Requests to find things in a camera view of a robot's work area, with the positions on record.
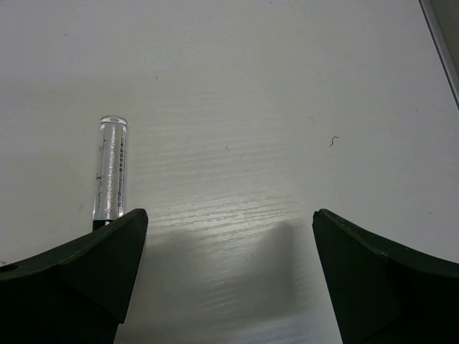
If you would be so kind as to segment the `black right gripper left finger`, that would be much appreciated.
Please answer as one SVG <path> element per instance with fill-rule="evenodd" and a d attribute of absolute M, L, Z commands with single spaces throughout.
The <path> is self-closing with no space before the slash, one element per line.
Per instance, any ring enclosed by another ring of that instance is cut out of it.
<path fill-rule="evenodd" d="M 1 266 L 2 343 L 113 343 L 143 254 L 143 209 Z"/>

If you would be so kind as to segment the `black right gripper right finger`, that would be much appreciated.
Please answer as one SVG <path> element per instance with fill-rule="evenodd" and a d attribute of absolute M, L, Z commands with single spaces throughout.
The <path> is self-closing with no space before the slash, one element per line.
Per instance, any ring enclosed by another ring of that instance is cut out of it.
<path fill-rule="evenodd" d="M 458 264 L 327 209 L 313 234 L 344 343 L 458 342 Z"/>

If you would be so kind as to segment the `clear silver black makeup tube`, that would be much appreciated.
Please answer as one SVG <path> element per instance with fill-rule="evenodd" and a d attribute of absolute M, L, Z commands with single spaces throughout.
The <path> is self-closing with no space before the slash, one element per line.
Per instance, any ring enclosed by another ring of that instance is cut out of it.
<path fill-rule="evenodd" d="M 100 119 L 92 216 L 94 231 L 124 215 L 127 133 L 125 118 L 104 116 Z"/>

